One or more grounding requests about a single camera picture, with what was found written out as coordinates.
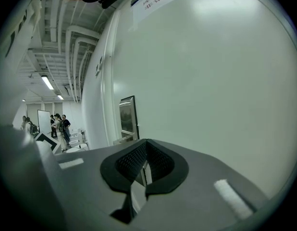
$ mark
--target fluorescent light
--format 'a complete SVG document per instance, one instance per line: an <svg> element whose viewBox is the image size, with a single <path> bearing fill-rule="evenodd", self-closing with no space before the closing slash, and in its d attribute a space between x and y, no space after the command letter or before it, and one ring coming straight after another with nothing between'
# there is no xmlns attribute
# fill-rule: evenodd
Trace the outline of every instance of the fluorescent light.
<svg viewBox="0 0 297 231"><path fill-rule="evenodd" d="M42 76L42 79L43 79L43 81L45 82L45 84L48 86L48 88L49 88L50 90L53 90L53 87L52 87L51 83L49 82L48 77L47 77L46 75L43 75L43 76Z"/></svg>

